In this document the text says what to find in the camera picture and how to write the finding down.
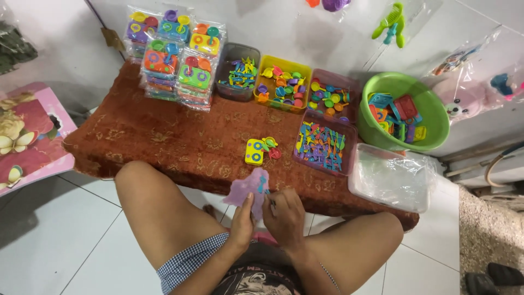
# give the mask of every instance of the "yellow plastic container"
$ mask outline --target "yellow plastic container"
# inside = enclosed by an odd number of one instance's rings
[[[282,69],[282,72],[299,72],[302,75],[302,77],[304,78],[304,83],[302,85],[305,86],[305,92],[303,98],[301,99],[301,107],[296,107],[279,101],[273,101],[273,99],[277,97],[275,95],[275,90],[277,89],[276,80],[273,77],[267,78],[265,76],[262,76],[264,70],[267,68],[272,68],[273,65],[278,66],[280,69]],[[311,80],[312,73],[310,67],[297,64],[296,62],[288,61],[285,59],[280,59],[274,56],[264,55],[262,56],[262,61],[260,62],[258,69],[260,73],[258,74],[257,80],[255,81],[255,88],[253,90],[253,93],[255,95],[255,103],[294,114],[304,113],[306,107],[308,106],[309,83]],[[268,89],[267,93],[269,94],[269,99],[267,100],[266,98],[259,96],[260,91],[258,91],[258,86],[260,86],[260,83],[263,83],[264,86],[266,86]]]

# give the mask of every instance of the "cable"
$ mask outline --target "cable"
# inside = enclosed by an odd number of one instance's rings
[[[503,186],[505,186],[504,184],[498,184],[498,183],[494,183],[494,182],[491,181],[491,179],[489,178],[489,176],[491,174],[491,171],[492,171],[493,167],[495,167],[495,165],[497,165],[498,162],[500,162],[502,159],[504,159],[505,156],[507,156],[510,153],[512,153],[512,152],[514,152],[514,151],[516,151],[518,149],[521,149],[521,148],[524,148],[524,141],[523,142],[519,142],[519,143],[515,144],[514,146],[510,147],[509,149],[503,151],[500,155],[496,156],[491,161],[491,163],[486,168],[486,172],[484,173],[484,179],[486,180],[486,182],[489,185],[495,186],[495,187],[503,187]]]

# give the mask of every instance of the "brown rug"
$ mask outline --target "brown rug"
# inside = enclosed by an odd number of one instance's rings
[[[466,272],[486,273],[490,262],[524,272],[524,216],[460,189],[461,294]],[[501,287],[501,295],[524,294],[524,287]]]
[[[391,212],[405,230],[417,224],[418,214],[351,194],[347,177],[330,176],[293,161],[301,115],[220,97],[214,97],[211,112],[193,111],[175,102],[145,98],[139,80],[139,67],[124,64],[95,113],[64,140],[63,147],[74,155],[80,173],[114,177],[125,163],[142,160],[177,184],[227,195],[233,180],[244,179],[256,167],[244,163],[247,140],[272,136],[282,157],[275,160],[266,155],[261,166],[269,172],[271,191],[295,188],[310,213]]]

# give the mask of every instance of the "pink plastic container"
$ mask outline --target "pink plastic container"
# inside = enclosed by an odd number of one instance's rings
[[[315,164],[314,162],[310,162],[308,160],[305,160],[301,155],[299,154],[297,149],[294,149],[293,151],[293,160],[295,162],[298,162],[302,165],[306,165],[310,168],[322,171],[324,173],[328,173],[334,176],[348,176],[351,174],[353,170],[353,159],[355,154],[355,148],[357,144],[357,137],[358,137],[358,131],[357,128],[355,128],[353,125],[347,124],[347,122],[340,121],[338,119],[324,116],[321,113],[318,113],[313,110],[307,110],[304,113],[304,117],[302,118],[302,122],[307,123],[315,123],[319,124],[320,127],[328,127],[329,129],[332,129],[333,131],[338,132],[339,134],[345,135],[345,147],[342,149],[342,163],[341,163],[341,171],[340,170],[331,170],[330,168],[324,168],[323,165]],[[297,140],[295,143],[300,141],[300,128],[302,127],[302,123],[299,126],[299,131],[297,135]]]
[[[329,72],[322,69],[314,69],[313,74],[311,77],[311,82],[313,79],[318,78],[320,80],[320,84],[325,85],[332,85],[335,88],[342,88],[342,89],[349,89],[350,90],[350,103],[349,105],[345,106],[344,109],[341,112],[335,112],[335,115],[333,115],[333,118],[339,119],[341,117],[348,118],[348,121],[350,124],[354,124],[357,121],[358,116],[358,106],[360,104],[360,100],[362,98],[362,89],[360,88],[360,83],[352,79],[350,77],[345,77],[333,72]],[[308,102],[313,101],[311,97],[314,95],[314,91],[311,90],[311,84],[309,85],[309,96],[308,96]],[[316,110],[322,111],[322,113],[325,114],[326,107],[324,103],[321,101],[316,102],[318,104],[318,107]]]

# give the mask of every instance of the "green plastic basin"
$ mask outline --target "green plastic basin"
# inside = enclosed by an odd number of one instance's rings
[[[425,126],[425,139],[411,144],[402,142],[384,129],[373,118],[367,97],[370,93],[391,93],[394,99],[403,94],[411,95],[422,121],[416,126]],[[390,151],[413,150],[427,152],[438,148],[450,133],[450,122],[439,97],[417,79],[398,72],[383,72],[373,76],[364,86],[357,120],[358,134],[371,145]]]

